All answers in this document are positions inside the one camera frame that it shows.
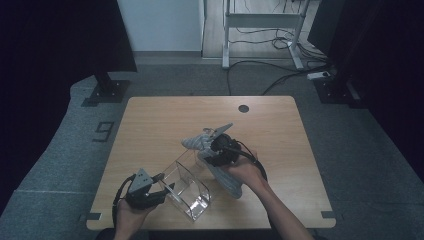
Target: black cable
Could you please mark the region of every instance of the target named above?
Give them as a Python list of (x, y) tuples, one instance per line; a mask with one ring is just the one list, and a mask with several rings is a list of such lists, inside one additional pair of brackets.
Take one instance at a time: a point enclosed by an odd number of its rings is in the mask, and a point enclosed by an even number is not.
[(129, 181), (134, 181), (136, 174), (133, 174), (132, 176), (125, 179), (125, 181), (122, 183), (121, 187), (118, 189), (118, 192), (116, 193), (115, 199), (113, 200), (112, 204), (112, 220), (113, 220), (113, 226), (116, 228), (116, 214), (118, 213), (118, 202), (121, 200), (121, 194), (122, 190), (124, 189), (125, 185)]
[(269, 66), (273, 66), (273, 67), (276, 67), (276, 68), (280, 68), (280, 69), (290, 71), (290, 72), (298, 72), (299, 71), (297, 69), (286, 68), (286, 67), (278, 66), (278, 65), (275, 65), (275, 64), (272, 64), (272, 63), (260, 62), (260, 61), (254, 61), (254, 60), (244, 60), (244, 61), (236, 62), (227, 69), (227, 87), (228, 87), (228, 95), (229, 96), (232, 95), (231, 85), (230, 85), (230, 71), (231, 71), (232, 68), (234, 68), (235, 66), (237, 66), (238, 64), (241, 64), (241, 63), (259, 63), (259, 64), (264, 64), (264, 65), (269, 65)]
[(277, 6), (275, 6), (274, 10), (272, 10), (272, 13), (274, 13), (275, 9), (277, 9), (277, 7), (280, 6), (280, 4), (281, 4), (281, 0), (278, 0), (278, 4)]
[(282, 76), (282, 77), (280, 77), (279, 79), (277, 79), (276, 81), (274, 81), (263, 93), (262, 93), (262, 95), (265, 95), (265, 94), (267, 94), (272, 88), (274, 88), (275, 86), (277, 86), (278, 84), (284, 84), (289, 78), (291, 78), (291, 77), (295, 77), (295, 76), (299, 76), (299, 75), (302, 75), (302, 74), (306, 74), (306, 73), (311, 73), (311, 72), (315, 72), (315, 71), (320, 71), (320, 70), (324, 70), (324, 69), (327, 69), (327, 68), (330, 68), (331, 67), (331, 63), (326, 63), (325, 65), (323, 65), (323, 66), (319, 66), (319, 67), (316, 67), (316, 68), (311, 68), (311, 69), (308, 69), (308, 70), (303, 70), (303, 71), (300, 71), (300, 72), (298, 72), (298, 73), (293, 73), (293, 74), (289, 74), (289, 75), (285, 75), (285, 76)]

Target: metal stand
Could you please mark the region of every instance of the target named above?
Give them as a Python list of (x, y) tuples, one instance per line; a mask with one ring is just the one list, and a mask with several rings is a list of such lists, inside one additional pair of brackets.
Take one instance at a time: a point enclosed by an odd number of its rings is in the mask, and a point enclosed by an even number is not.
[(306, 18), (306, 11), (309, 7), (309, 1), (306, 0), (301, 13), (282, 13), (282, 14), (245, 14), (231, 13), (230, 1), (226, 0), (226, 10), (224, 18), (224, 43), (222, 46), (222, 68), (230, 67), (230, 28), (293, 28), (295, 29), (293, 41), (289, 42), (289, 51), (297, 69), (303, 69), (302, 61), (297, 52), (296, 43), (299, 40), (300, 31)]
[(86, 98), (83, 107), (96, 107), (99, 103), (120, 103), (130, 85), (129, 80), (111, 80), (109, 75), (104, 73), (94, 74), (97, 86), (91, 96)]

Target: forearm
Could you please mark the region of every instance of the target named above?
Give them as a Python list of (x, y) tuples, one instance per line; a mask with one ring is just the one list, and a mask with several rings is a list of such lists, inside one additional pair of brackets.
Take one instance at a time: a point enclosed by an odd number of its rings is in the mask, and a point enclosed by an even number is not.
[(259, 197), (270, 220), (284, 240), (313, 240), (308, 230), (284, 205), (265, 180), (257, 186), (252, 186), (252, 190)]

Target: clear plastic box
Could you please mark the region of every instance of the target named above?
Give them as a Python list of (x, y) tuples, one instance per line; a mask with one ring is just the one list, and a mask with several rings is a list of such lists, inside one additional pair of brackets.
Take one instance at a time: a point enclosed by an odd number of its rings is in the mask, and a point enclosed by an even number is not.
[(164, 179), (159, 182), (162, 189), (175, 184), (167, 197), (190, 220), (196, 221), (212, 201), (211, 189), (205, 182), (212, 188), (217, 184), (204, 163), (197, 158), (197, 151), (184, 152), (165, 169), (164, 174)]

